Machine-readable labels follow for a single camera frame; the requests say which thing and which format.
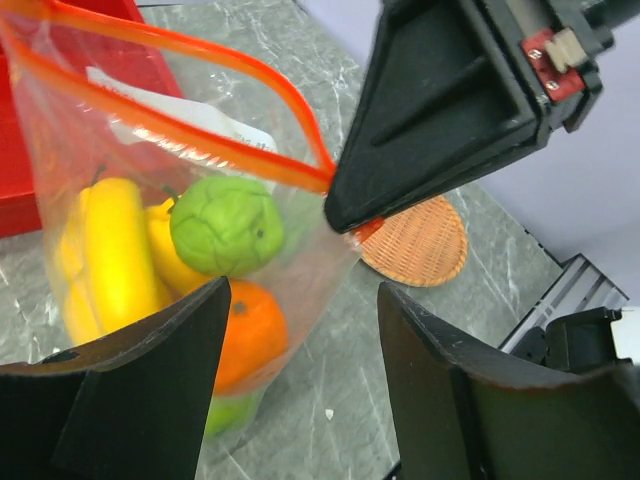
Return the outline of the orange tangerine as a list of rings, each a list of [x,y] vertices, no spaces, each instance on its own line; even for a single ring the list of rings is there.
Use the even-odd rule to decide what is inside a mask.
[[[231,303],[213,393],[233,394],[283,355],[288,326],[275,297],[258,284],[231,280]]]

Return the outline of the green lime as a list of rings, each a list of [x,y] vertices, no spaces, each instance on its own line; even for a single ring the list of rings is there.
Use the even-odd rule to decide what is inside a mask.
[[[264,389],[259,389],[245,394],[213,396],[209,405],[204,436],[214,437],[247,427],[259,409],[264,392]]]

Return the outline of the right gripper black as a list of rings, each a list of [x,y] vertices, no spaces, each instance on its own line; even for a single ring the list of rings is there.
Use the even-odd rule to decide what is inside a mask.
[[[387,1],[324,203],[339,233],[387,218],[574,132],[597,56],[636,1]]]

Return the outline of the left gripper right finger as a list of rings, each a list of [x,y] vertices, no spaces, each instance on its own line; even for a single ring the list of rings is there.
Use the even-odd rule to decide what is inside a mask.
[[[596,309],[494,348],[398,288],[377,312],[399,448],[393,479],[635,479],[639,312]]]

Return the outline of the yellow orange fruit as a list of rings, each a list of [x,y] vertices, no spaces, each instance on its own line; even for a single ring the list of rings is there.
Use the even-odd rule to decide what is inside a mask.
[[[174,204],[172,198],[167,198],[161,204],[147,207],[146,229],[156,272],[168,287],[184,296],[212,277],[193,270],[178,256],[170,233],[170,210]]]

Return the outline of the green yellow guava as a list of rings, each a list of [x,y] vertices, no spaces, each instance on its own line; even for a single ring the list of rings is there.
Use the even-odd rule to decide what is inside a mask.
[[[211,175],[192,184],[172,207],[169,228],[178,257],[210,276],[256,272],[285,242],[271,192],[261,181],[242,176]]]

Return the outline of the yellow banana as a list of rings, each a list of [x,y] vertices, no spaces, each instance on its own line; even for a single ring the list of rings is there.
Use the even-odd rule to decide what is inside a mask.
[[[156,274],[138,186],[103,178],[88,190],[83,246],[91,305],[101,329],[111,333],[172,303]]]

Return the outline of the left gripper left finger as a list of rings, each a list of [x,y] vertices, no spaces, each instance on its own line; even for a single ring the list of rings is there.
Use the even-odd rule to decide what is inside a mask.
[[[44,360],[1,368],[5,479],[191,479],[230,307],[210,281]]]

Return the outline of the clear zip bag orange zipper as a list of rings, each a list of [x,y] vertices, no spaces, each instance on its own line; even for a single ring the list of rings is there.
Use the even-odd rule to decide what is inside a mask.
[[[290,81],[236,50],[63,1],[5,1],[1,44],[49,283],[74,346],[200,309],[163,391],[208,377],[206,436],[233,442],[359,256],[327,224],[336,167]]]

